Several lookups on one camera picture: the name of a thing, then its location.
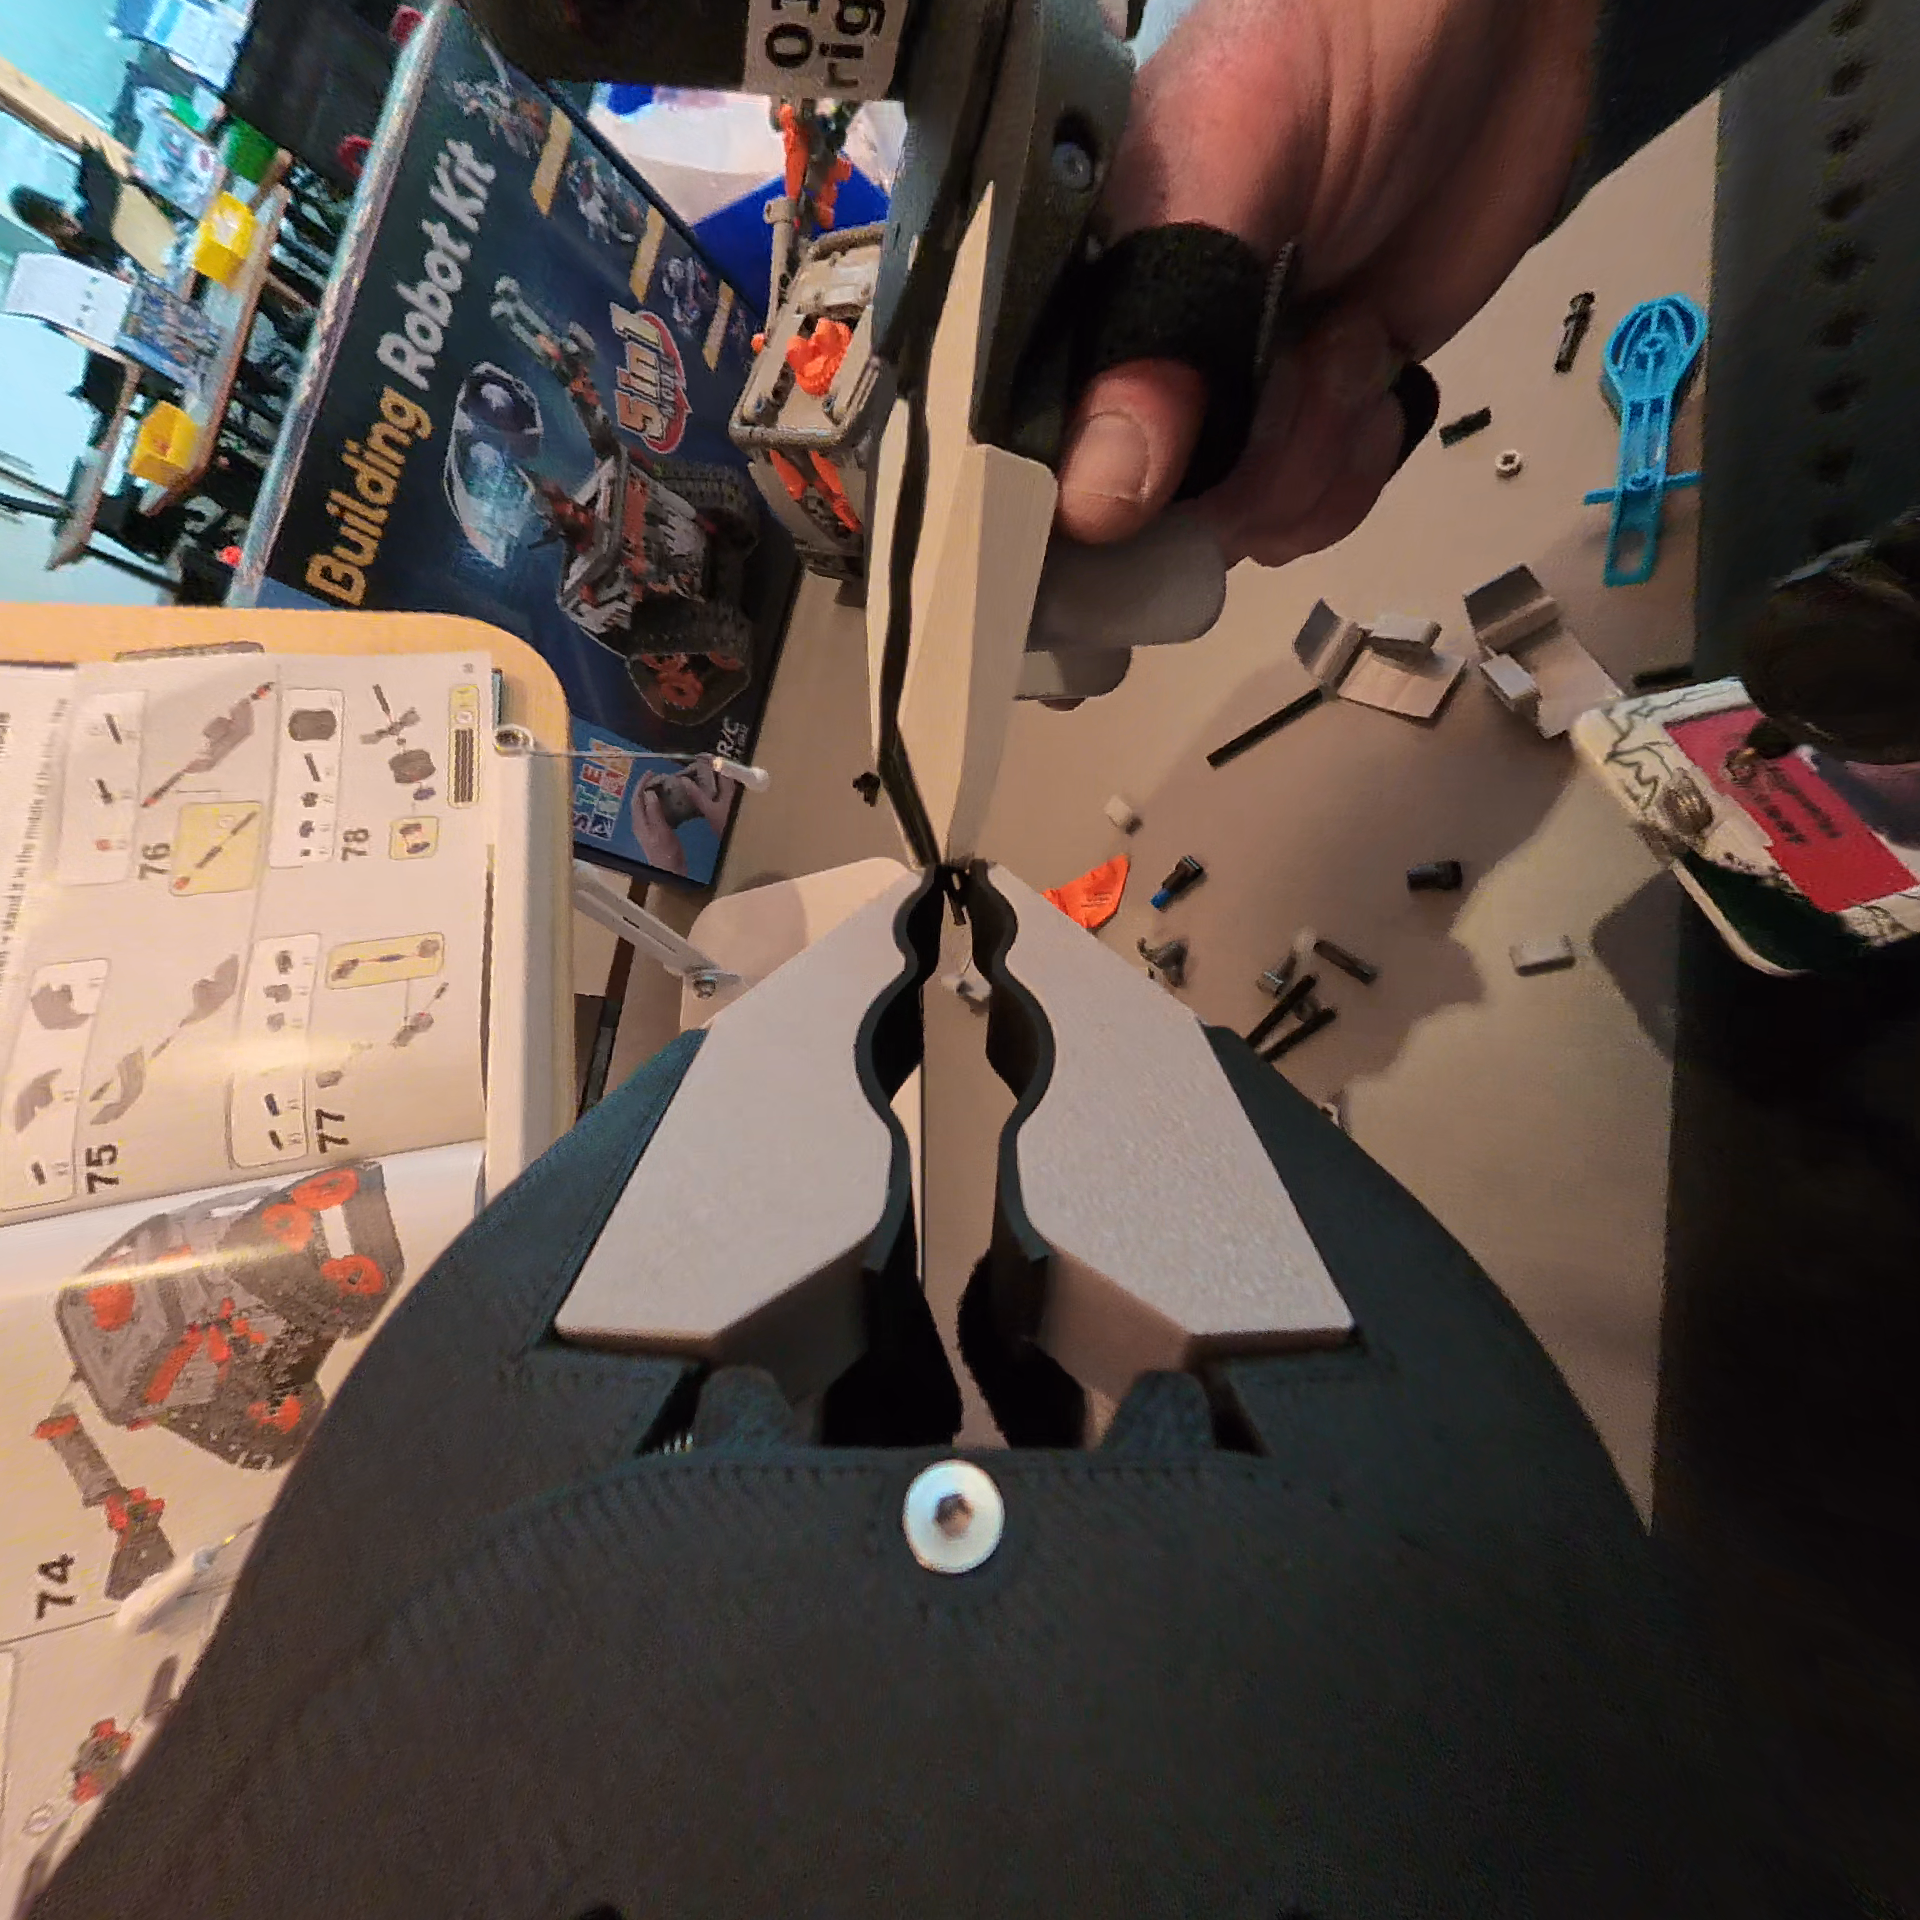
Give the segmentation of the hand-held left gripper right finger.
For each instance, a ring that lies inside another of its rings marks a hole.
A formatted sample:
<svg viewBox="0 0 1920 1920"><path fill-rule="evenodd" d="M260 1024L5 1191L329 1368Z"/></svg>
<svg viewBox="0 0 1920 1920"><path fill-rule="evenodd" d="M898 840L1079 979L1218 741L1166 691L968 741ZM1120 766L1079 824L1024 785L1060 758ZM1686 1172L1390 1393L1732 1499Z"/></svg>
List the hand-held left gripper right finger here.
<svg viewBox="0 0 1920 1920"><path fill-rule="evenodd" d="M965 875L1012 1098L957 1343L1010 1446L1085 1446L1142 1380L1354 1338L1207 1030L1010 869Z"/></svg>

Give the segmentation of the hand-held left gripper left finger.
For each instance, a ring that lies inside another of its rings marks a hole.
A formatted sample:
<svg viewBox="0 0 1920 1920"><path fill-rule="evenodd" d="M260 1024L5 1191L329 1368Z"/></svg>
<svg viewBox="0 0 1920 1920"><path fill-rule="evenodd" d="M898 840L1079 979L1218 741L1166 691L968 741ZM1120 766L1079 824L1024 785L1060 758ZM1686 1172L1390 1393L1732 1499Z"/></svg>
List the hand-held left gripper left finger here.
<svg viewBox="0 0 1920 1920"><path fill-rule="evenodd" d="M556 1334L579 1349L759 1368L822 1439L953 1439L965 1396L923 1296L932 875L860 858L705 908L720 962L691 1058Z"/></svg>

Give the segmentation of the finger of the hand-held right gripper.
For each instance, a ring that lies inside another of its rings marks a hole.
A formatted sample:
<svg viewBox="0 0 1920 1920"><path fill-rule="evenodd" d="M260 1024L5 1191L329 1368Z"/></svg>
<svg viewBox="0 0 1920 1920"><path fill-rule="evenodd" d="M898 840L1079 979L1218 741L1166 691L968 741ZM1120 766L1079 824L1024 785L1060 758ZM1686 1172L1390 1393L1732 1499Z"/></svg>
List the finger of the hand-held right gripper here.
<svg viewBox="0 0 1920 1920"><path fill-rule="evenodd" d="M923 402L896 402L883 425L868 496L868 715L874 779L898 824L909 864L942 864L932 812L900 741L906 667L914 642L914 566L923 525Z"/></svg>
<svg viewBox="0 0 1920 1920"><path fill-rule="evenodd" d="M923 445L921 529L896 592L896 612L909 613L896 816L921 869L968 865L981 854L1059 504L1043 462L972 436L994 227L996 190L987 190L953 256L923 389L896 402L898 537L911 507L909 455Z"/></svg>

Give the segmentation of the grey curved panel assembly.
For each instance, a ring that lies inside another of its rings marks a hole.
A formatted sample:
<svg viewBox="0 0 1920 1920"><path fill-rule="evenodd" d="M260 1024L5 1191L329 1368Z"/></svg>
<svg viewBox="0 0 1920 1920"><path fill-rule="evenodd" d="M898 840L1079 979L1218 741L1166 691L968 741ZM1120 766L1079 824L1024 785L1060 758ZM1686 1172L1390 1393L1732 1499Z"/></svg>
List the grey curved panel assembly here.
<svg viewBox="0 0 1920 1920"><path fill-rule="evenodd" d="M1480 679L1495 701L1561 741L1582 715L1619 700L1619 684L1578 642L1558 599L1527 566L1467 592Z"/></svg>
<svg viewBox="0 0 1920 1920"><path fill-rule="evenodd" d="M1448 634L1431 617L1380 612L1351 620L1317 602L1292 637L1292 656L1312 692L1427 726L1480 651L1474 637Z"/></svg>

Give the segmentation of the person's right forearm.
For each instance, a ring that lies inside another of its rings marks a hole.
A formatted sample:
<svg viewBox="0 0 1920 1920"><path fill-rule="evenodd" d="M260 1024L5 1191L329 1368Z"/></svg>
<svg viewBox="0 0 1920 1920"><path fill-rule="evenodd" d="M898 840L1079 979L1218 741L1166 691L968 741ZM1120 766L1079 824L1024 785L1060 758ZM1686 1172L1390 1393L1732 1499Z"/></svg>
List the person's right forearm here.
<svg viewBox="0 0 1920 1920"><path fill-rule="evenodd" d="M1558 206L1645 152L1820 5L1599 5L1591 100Z"/></svg>

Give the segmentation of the person's right hand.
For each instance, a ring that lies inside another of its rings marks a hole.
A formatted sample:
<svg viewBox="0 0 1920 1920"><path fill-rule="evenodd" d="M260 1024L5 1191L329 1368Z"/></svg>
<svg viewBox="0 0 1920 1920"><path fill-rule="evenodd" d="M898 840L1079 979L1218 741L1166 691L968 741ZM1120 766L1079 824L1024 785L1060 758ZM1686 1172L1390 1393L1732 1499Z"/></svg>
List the person's right hand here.
<svg viewBox="0 0 1920 1920"><path fill-rule="evenodd" d="M1099 235L1204 227L1291 256L1238 466L1193 504L1225 566L1359 529L1416 445L1414 369L1549 232L1595 100L1598 5L1193 5L1135 80Z"/></svg>

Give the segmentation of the grey orange tracked toy robot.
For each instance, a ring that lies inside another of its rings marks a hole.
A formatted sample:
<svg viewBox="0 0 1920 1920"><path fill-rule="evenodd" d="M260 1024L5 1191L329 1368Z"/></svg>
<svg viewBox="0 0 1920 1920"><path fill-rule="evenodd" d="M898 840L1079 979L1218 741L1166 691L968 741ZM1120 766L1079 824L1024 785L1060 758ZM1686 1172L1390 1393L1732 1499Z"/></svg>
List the grey orange tracked toy robot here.
<svg viewBox="0 0 1920 1920"><path fill-rule="evenodd" d="M873 113L851 100L772 108L779 167L761 199L769 316L733 408L733 445L800 562L845 592L868 573L873 466L890 377L880 355L888 227L861 224Z"/></svg>

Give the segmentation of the long black axle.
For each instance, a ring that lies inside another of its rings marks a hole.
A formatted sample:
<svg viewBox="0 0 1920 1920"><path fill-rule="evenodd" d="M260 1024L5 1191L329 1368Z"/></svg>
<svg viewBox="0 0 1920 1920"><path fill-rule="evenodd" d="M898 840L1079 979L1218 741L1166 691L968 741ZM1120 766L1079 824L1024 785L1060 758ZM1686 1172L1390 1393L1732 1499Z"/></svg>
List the long black axle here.
<svg viewBox="0 0 1920 1920"><path fill-rule="evenodd" d="M1300 692L1296 700L1282 701L1279 710L1267 712L1262 721L1246 726L1243 731L1230 735L1228 741L1222 741L1216 750L1204 756L1204 766L1213 772L1228 768L1230 760L1243 758L1246 750L1262 749L1265 741L1271 741L1275 735L1288 731L1291 726L1296 726L1300 718L1307 718L1310 712L1326 705L1326 691L1322 686L1310 686L1307 692Z"/></svg>

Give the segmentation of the dark blue robot kit box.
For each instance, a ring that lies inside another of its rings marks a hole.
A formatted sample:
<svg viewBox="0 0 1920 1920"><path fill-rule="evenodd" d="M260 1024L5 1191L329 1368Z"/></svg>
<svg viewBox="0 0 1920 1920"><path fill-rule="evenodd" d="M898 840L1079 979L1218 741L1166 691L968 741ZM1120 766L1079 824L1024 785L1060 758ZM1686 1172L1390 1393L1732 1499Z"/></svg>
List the dark blue robot kit box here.
<svg viewBox="0 0 1920 1920"><path fill-rule="evenodd" d="M709 890L802 562L733 445L769 251L685 227L556 84L439 5L395 89L250 512L237 599L528 644L572 715L574 849Z"/></svg>

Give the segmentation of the robot instruction booklet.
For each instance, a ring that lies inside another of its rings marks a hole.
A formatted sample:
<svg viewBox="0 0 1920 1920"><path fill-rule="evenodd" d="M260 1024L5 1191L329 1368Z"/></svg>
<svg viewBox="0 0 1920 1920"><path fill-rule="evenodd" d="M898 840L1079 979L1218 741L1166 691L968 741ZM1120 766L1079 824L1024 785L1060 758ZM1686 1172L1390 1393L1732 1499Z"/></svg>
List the robot instruction booklet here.
<svg viewBox="0 0 1920 1920"><path fill-rule="evenodd" d="M5 667L5 1918L487 1156L480 651Z"/></svg>

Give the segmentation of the teal separator tool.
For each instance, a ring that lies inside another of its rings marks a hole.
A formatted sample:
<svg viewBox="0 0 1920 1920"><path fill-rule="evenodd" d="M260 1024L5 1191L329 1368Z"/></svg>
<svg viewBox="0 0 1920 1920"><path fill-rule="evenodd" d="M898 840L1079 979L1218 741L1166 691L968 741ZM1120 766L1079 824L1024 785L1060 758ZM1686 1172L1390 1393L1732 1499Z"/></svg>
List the teal separator tool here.
<svg viewBox="0 0 1920 1920"><path fill-rule="evenodd" d="M1616 422L1616 474L1582 500L1610 512L1602 588L1651 577L1670 496L1701 483L1697 470L1671 466L1671 436L1705 348L1708 312L1688 293L1637 304L1607 339L1599 396Z"/></svg>

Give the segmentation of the person's dark clothing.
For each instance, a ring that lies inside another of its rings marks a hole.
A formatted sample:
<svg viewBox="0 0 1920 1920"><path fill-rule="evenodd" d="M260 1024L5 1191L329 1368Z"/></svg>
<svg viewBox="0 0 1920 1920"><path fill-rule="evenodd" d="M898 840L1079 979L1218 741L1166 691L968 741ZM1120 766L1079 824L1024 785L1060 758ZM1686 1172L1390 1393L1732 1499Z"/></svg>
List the person's dark clothing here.
<svg viewBox="0 0 1920 1920"><path fill-rule="evenodd" d="M1917 949L1680 937L1651 1525L1846 1918L1917 1918Z"/></svg>

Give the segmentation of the printed badge holder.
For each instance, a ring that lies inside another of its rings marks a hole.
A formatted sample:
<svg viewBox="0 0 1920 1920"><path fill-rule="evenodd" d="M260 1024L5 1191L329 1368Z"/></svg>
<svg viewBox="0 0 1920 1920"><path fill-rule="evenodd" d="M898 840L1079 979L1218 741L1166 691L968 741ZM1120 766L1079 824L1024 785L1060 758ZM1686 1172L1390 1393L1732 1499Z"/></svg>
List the printed badge holder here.
<svg viewBox="0 0 1920 1920"><path fill-rule="evenodd" d="M1820 749L1734 768L1759 712L1739 679L1584 712L1572 741L1747 966L1832 974L1917 941L1917 766Z"/></svg>

